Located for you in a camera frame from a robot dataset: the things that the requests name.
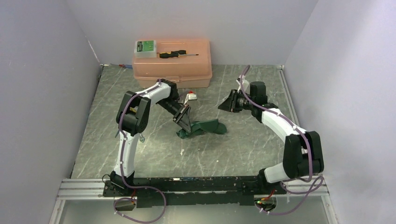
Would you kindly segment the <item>green cloth napkin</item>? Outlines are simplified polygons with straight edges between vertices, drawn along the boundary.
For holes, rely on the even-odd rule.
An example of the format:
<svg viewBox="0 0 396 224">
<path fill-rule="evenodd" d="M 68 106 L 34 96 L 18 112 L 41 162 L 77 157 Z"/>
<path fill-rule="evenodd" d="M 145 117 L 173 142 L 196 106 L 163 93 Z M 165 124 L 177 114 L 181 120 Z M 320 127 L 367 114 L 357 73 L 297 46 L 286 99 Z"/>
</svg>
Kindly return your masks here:
<svg viewBox="0 0 396 224">
<path fill-rule="evenodd" d="M 214 133 L 223 135 L 227 133 L 227 127 L 219 122 L 218 119 L 206 120 L 206 121 L 194 121 L 191 124 L 191 132 L 187 132 L 184 129 L 180 129 L 176 132 L 177 136 L 181 139 L 193 138 L 206 133 Z"/>
</svg>

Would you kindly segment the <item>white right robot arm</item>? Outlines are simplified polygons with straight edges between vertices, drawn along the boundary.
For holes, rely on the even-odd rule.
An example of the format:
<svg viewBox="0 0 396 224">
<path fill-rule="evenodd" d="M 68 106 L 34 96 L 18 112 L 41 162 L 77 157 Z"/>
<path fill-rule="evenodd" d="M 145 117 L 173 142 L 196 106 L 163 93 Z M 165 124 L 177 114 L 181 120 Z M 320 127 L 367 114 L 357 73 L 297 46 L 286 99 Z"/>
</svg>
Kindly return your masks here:
<svg viewBox="0 0 396 224">
<path fill-rule="evenodd" d="M 248 85 L 250 93 L 232 89 L 218 109 L 226 112 L 249 110 L 261 124 L 270 128 L 283 142 L 282 162 L 260 170 L 257 187 L 270 193 L 277 182 L 299 179 L 324 171 L 320 135 L 306 131 L 289 120 L 273 103 L 268 101 L 266 85 L 255 81 Z"/>
</svg>

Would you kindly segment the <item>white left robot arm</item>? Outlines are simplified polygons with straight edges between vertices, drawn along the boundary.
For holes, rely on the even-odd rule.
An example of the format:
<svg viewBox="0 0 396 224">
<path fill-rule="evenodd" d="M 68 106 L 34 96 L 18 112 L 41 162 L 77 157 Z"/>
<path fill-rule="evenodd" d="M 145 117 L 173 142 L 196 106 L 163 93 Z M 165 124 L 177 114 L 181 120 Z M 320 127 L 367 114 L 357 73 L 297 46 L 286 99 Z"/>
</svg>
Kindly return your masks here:
<svg viewBox="0 0 396 224">
<path fill-rule="evenodd" d="M 191 133 L 190 110 L 188 104 L 178 101 L 177 85 L 166 79 L 157 82 L 142 91 L 127 91 L 122 99 L 116 122 L 120 137 L 119 152 L 116 165 L 110 173 L 110 181 L 122 196 L 130 195 L 134 190 L 134 158 L 141 134 L 146 129 L 150 109 L 160 105 L 169 112 L 178 126 Z"/>
</svg>

